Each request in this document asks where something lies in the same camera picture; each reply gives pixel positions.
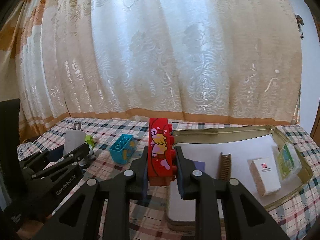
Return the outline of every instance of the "blue lego duplo brick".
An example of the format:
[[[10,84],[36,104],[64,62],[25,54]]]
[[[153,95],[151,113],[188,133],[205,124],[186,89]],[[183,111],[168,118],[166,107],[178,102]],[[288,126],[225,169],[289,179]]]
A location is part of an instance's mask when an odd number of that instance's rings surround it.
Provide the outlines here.
[[[122,134],[109,151],[114,162],[126,164],[136,148],[133,135]]]

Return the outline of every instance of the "purple card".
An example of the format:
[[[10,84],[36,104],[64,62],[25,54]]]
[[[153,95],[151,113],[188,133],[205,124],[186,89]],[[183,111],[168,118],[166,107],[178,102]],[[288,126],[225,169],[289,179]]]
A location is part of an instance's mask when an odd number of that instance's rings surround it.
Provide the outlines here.
[[[193,163],[195,164],[197,170],[204,172],[205,163],[197,161],[193,161]]]

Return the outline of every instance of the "lace curtain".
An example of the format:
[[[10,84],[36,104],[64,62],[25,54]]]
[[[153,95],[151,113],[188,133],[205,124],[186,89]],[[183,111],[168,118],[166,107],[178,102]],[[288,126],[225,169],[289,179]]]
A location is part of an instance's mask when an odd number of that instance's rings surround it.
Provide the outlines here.
[[[38,134],[67,116],[289,124],[300,88],[289,0],[22,0],[0,44],[0,97]]]

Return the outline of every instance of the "table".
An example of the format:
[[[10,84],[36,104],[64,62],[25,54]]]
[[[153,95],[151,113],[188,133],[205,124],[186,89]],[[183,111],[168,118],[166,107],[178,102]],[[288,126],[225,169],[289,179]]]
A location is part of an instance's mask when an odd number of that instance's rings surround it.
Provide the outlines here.
[[[69,117],[38,138],[19,158],[22,159],[36,151],[54,149],[63,144],[64,132],[67,129],[72,129],[74,122],[81,122],[81,130],[87,134],[91,134],[97,140],[94,151],[98,157],[87,169],[84,178],[61,202],[60,206],[87,179],[96,178],[101,181],[113,178],[120,172],[128,169],[131,161],[139,158],[142,155],[144,146],[148,144],[148,122]],[[173,122],[172,125],[173,130],[231,126],[191,122]],[[298,196],[270,211],[270,214],[291,239],[302,239],[320,215],[320,149],[303,128],[299,126],[278,126],[278,128],[300,149],[301,154],[310,165],[314,176],[299,192]],[[108,149],[123,133],[132,134],[135,137],[137,150],[132,155],[129,163],[120,165],[113,162]],[[166,187],[149,186],[145,200],[132,201],[130,203],[130,239],[194,239],[193,232],[174,232],[167,227],[165,220],[166,193]],[[99,234],[102,235],[102,232],[103,222],[100,224]],[[222,228],[222,235],[223,239],[225,239],[224,228]]]

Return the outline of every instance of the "small toy figure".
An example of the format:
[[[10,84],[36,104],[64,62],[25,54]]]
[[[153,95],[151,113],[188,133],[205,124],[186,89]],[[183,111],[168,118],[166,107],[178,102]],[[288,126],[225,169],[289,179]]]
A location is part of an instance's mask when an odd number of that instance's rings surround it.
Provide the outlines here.
[[[93,137],[91,135],[86,135],[84,141],[89,145],[90,149],[94,148],[94,140],[93,140]]]
[[[172,165],[175,150],[172,150],[172,125],[167,118],[150,118],[148,177],[151,186],[167,186],[174,178],[176,166]]]

